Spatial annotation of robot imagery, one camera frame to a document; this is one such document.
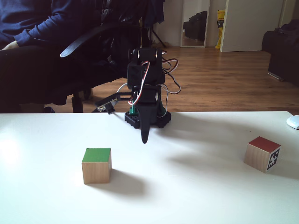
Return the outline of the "person's hand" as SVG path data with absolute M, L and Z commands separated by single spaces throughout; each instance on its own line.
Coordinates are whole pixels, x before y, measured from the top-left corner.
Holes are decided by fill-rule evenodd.
M 9 50 L 9 49 L 16 49 L 16 48 L 19 48 L 19 45 L 18 45 L 17 41 L 13 41 L 13 42 L 9 43 L 7 46 L 5 46 L 3 49 L 1 49 L 1 51 Z

